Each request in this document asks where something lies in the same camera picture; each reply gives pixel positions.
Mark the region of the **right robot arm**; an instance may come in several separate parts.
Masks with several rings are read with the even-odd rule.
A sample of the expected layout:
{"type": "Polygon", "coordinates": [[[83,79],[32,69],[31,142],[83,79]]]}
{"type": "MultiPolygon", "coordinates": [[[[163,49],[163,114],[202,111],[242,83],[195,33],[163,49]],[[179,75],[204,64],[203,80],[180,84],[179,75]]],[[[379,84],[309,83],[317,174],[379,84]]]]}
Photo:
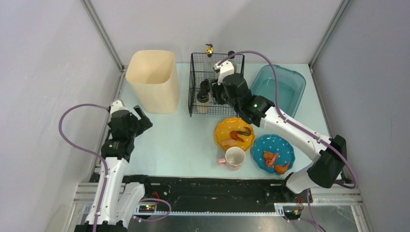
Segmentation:
{"type": "Polygon", "coordinates": [[[297,194],[316,186],[329,189],[336,184],[346,166],[345,138],[321,135],[285,116],[269,99],[253,95],[240,74],[228,75],[221,82],[211,80],[210,90],[214,99],[230,105],[246,123],[272,130],[312,161],[304,169],[286,177],[285,186],[291,192],[297,194]]]}

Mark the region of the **pink white mug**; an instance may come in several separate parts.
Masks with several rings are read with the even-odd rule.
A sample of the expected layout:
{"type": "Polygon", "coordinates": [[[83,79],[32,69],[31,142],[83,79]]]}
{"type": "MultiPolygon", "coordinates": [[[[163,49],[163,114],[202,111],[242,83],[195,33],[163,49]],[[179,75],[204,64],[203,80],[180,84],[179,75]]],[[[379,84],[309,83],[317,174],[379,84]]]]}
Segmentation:
{"type": "Polygon", "coordinates": [[[246,153],[239,147],[231,147],[226,150],[225,157],[218,160],[218,165],[226,166],[231,171],[237,171],[243,165],[246,153]]]}

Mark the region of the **spice jar black lid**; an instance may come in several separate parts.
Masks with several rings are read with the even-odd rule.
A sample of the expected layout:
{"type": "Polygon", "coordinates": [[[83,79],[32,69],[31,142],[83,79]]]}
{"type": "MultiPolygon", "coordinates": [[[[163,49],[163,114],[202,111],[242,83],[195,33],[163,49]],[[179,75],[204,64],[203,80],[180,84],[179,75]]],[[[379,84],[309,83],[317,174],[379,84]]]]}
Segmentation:
{"type": "Polygon", "coordinates": [[[210,83],[208,79],[203,80],[200,83],[200,92],[209,93],[211,91],[210,83]]]}
{"type": "Polygon", "coordinates": [[[209,111],[209,93],[206,91],[199,91],[196,95],[196,110],[199,114],[205,114],[209,111]]]}

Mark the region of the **yellow dotted plate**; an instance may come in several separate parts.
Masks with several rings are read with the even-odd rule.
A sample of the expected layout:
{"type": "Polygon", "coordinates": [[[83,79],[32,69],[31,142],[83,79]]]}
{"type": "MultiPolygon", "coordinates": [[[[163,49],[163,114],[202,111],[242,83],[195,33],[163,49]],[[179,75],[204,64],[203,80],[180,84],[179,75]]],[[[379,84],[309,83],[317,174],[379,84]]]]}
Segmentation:
{"type": "Polygon", "coordinates": [[[252,138],[251,144],[244,147],[244,148],[240,147],[242,150],[248,151],[254,145],[254,141],[255,141],[254,129],[253,129],[252,125],[246,123],[245,121],[243,121],[242,119],[240,119],[238,117],[232,117],[232,118],[224,119],[222,122],[220,122],[216,126],[216,129],[214,131],[214,135],[215,135],[215,140],[216,140],[217,145],[223,151],[226,151],[230,147],[222,147],[220,145],[221,140],[224,140],[224,139],[227,139],[227,138],[229,139],[229,134],[228,133],[230,131],[243,130],[244,127],[250,128],[253,132],[253,138],[252,138]]]}

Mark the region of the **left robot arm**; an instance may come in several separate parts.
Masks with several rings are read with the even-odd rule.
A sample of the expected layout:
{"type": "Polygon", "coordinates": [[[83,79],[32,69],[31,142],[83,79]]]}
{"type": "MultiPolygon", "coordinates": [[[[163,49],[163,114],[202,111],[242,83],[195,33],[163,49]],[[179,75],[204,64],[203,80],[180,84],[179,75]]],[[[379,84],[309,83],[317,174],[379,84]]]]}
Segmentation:
{"type": "Polygon", "coordinates": [[[138,115],[124,106],[121,100],[109,107],[108,126],[111,138],[101,147],[100,180],[92,208],[84,224],[76,225],[76,232],[126,232],[137,204],[145,195],[143,184],[127,184],[120,195],[124,173],[134,150],[134,140],[152,127],[152,122],[137,105],[138,115]]]}

